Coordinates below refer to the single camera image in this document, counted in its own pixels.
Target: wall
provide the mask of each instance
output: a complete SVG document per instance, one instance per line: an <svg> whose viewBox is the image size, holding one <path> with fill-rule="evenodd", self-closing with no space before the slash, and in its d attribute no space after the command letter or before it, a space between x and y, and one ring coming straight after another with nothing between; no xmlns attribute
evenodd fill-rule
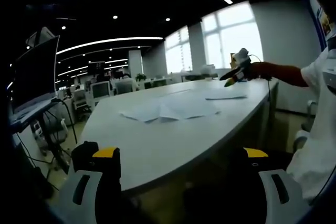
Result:
<svg viewBox="0 0 336 224"><path fill-rule="evenodd" d="M131 77L135 78L138 73L142 73L141 50L128 51L128 64Z"/></svg>
<svg viewBox="0 0 336 224"><path fill-rule="evenodd" d="M299 68L321 52L312 18L302 2L272 1L253 4L264 61ZM277 108L307 112L307 101L316 99L309 89L280 82Z"/></svg>
<svg viewBox="0 0 336 224"><path fill-rule="evenodd" d="M143 72L148 78L167 75L164 42L145 52L142 57Z"/></svg>
<svg viewBox="0 0 336 224"><path fill-rule="evenodd" d="M201 22L189 26L188 32L193 71L200 72L201 67L206 64Z"/></svg>

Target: ceiling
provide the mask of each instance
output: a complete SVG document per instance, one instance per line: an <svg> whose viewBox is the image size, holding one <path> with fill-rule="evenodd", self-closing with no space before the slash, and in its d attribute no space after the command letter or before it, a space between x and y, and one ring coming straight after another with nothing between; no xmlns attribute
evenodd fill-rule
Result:
<svg viewBox="0 0 336 224"><path fill-rule="evenodd" d="M247 0L232 1L236 4ZM54 35L60 35L58 51L61 51L112 38L164 38L185 25L199 21L206 14L228 6L223 0L20 0L20 3L22 18L17 24L19 46L9 62L27 50L25 40L44 26ZM85 66L89 60L123 59L129 47L150 47L157 43L158 40L129 40L81 47L59 54L57 61L61 63L56 65L56 72Z"/></svg>

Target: conference table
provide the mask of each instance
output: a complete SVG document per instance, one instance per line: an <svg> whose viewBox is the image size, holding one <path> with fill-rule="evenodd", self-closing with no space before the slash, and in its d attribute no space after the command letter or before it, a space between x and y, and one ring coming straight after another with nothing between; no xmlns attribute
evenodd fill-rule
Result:
<svg viewBox="0 0 336 224"><path fill-rule="evenodd" d="M79 144L94 141L100 149L120 149L123 191L134 194L158 186L223 147L267 101L267 81L253 80L225 88L244 90L247 98L209 101L220 110L214 115L144 123L123 117L120 112L149 99L193 89L224 89L224 84L218 80L190 81L104 98L87 121ZM277 80L270 81L270 89L277 84Z"/></svg>

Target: potted plant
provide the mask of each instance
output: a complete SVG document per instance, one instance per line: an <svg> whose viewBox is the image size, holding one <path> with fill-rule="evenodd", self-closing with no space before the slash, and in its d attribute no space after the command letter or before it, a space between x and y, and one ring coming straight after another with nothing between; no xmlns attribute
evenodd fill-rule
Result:
<svg viewBox="0 0 336 224"><path fill-rule="evenodd" d="M146 79L147 79L147 77L142 73L138 73L136 78L135 78L136 81L141 81L141 80L145 81Z"/></svg>

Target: white paper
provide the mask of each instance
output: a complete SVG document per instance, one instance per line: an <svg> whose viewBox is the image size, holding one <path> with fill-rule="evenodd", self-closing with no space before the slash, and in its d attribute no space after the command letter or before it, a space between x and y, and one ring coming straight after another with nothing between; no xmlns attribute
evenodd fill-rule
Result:
<svg viewBox="0 0 336 224"><path fill-rule="evenodd" d="M218 112L219 109L204 97L195 95L194 92L182 92L153 99L120 114L141 122L148 122L157 118L182 120Z"/></svg>
<svg viewBox="0 0 336 224"><path fill-rule="evenodd" d="M234 98L246 98L247 95L242 90L235 90L230 88L223 89L207 89L204 90L203 96L207 100L220 100L220 99L234 99Z"/></svg>
<svg viewBox="0 0 336 224"><path fill-rule="evenodd" d="M160 104L157 101L150 101L137 105L130 110L120 112L126 118L136 119L141 122L155 120L160 116Z"/></svg>

